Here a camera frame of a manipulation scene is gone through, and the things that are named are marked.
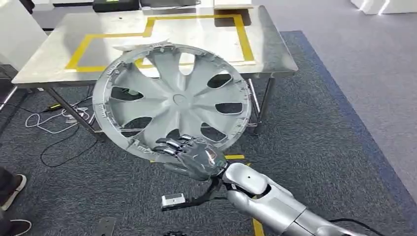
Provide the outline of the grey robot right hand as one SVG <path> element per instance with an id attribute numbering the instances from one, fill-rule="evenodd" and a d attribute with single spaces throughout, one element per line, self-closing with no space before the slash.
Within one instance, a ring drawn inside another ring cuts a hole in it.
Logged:
<path id="1" fill-rule="evenodd" d="M 203 137 L 184 134 L 177 139 L 159 138 L 154 152 L 167 154 L 177 163 L 165 163 L 164 167 L 176 174 L 198 181 L 206 181 L 224 172 L 228 161 L 224 153 Z"/>

